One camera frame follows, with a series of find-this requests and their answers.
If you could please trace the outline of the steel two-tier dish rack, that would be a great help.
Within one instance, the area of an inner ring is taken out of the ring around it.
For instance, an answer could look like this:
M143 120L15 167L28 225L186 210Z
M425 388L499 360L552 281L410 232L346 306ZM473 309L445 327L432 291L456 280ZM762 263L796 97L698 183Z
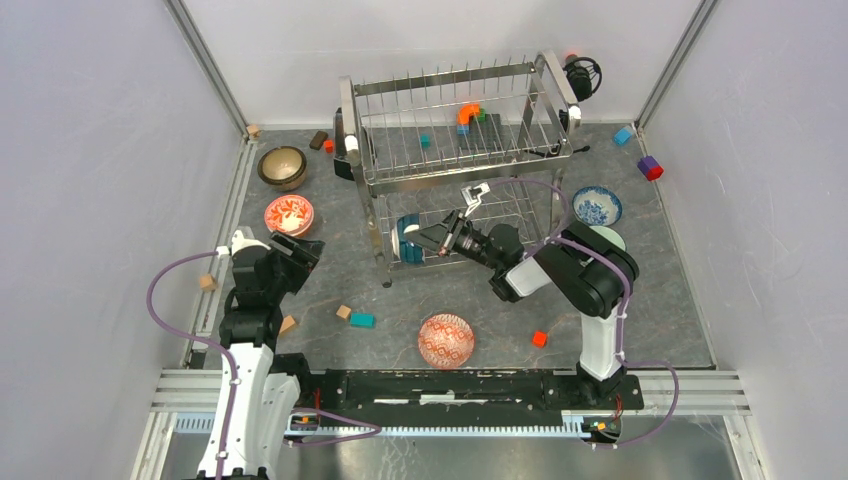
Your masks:
M399 201L420 192L445 192L450 186L563 173L567 157L541 158L529 150L544 145L540 127L550 123L545 98L532 79L534 59L452 67L406 74L388 80L339 80L347 158L365 214L378 278L390 286L406 268L392 251L391 230L405 209ZM502 151L472 154L457 144L457 113L478 103L499 114L508 139ZM423 149L420 136L429 135Z

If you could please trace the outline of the pale green bowl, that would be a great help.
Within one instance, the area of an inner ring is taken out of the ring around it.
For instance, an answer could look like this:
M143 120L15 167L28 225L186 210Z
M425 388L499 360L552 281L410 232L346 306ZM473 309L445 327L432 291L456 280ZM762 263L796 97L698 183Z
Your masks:
M617 233L615 230L613 230L613 229L611 229L607 226L597 226L597 225L591 226L591 229L593 231L595 231L596 233L598 233L599 235L603 236L606 240L608 240L612 244L616 245L619 249L621 249L623 251L627 250L626 243L625 243L623 237L619 233Z

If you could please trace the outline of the blue white floral bowl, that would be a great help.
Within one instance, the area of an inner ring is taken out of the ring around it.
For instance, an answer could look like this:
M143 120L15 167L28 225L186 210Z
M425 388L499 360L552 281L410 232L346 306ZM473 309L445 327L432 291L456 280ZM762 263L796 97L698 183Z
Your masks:
M575 192L572 208L577 219L590 226L612 226L623 214L618 196L601 186L587 186Z

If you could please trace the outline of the teal white cup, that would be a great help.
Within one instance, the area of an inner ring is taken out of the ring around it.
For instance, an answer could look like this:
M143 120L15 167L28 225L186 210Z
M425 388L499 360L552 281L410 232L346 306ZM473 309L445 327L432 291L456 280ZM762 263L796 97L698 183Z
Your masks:
M402 263L418 265L424 263L423 249L406 238L407 232L420 228L420 215L411 213L400 217L391 230L393 255Z

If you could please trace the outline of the blue zigzag patterned bowl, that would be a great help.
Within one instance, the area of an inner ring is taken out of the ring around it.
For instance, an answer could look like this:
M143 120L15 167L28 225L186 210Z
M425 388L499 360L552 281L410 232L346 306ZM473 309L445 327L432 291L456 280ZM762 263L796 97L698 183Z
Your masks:
M421 325L418 350L423 360L440 370L462 367L472 356L476 336L470 324L455 314L437 314Z

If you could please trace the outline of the pink patterned bowl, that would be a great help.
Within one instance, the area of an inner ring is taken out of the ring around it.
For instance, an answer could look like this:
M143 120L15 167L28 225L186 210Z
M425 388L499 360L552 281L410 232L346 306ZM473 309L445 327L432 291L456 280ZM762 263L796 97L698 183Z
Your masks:
M289 194L273 200L265 209L264 223L266 227L297 229L312 225L315 211L312 204L304 197Z

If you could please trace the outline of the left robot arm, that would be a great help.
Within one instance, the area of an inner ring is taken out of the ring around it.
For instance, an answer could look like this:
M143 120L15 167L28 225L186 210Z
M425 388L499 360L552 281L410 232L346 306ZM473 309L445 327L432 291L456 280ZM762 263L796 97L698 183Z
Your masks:
M263 242L249 229L217 248L231 259L234 285L215 346L223 359L221 388L197 478L276 478L286 421L314 394L305 357L275 352L281 303L303 287L324 248L320 240L279 232Z

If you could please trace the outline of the orange plastic bowl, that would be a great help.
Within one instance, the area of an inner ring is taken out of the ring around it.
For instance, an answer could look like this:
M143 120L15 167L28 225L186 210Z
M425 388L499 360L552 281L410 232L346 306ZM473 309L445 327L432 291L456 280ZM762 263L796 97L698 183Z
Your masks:
M302 226L301 228L297 228L297 229L271 228L271 229L269 229L269 232L270 233L274 233L274 232L283 233L283 234L286 234L286 235L289 235L289 236L292 236L292 237L295 237L295 238L304 238L310 232L310 230L311 230L311 226L306 225L306 226Z

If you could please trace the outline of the brown glazed bowl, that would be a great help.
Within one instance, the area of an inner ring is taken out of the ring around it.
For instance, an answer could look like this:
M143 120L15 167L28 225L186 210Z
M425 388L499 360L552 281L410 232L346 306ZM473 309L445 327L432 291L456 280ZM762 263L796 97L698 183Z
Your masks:
M307 158L300 149L281 146L261 157L257 174L272 189L288 192L298 189L304 183L307 167Z

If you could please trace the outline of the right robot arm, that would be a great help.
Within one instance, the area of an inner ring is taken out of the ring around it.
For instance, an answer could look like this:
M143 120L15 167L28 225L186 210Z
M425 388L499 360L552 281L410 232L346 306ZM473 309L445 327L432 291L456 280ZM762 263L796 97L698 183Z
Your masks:
M623 321L639 277L635 259L624 248L575 221L529 252L516 227L499 223L482 232L459 211L438 224L400 228L396 237L401 248L457 254L489 268L489 284L506 302L555 286L581 317L580 400L602 408L617 396L627 371Z

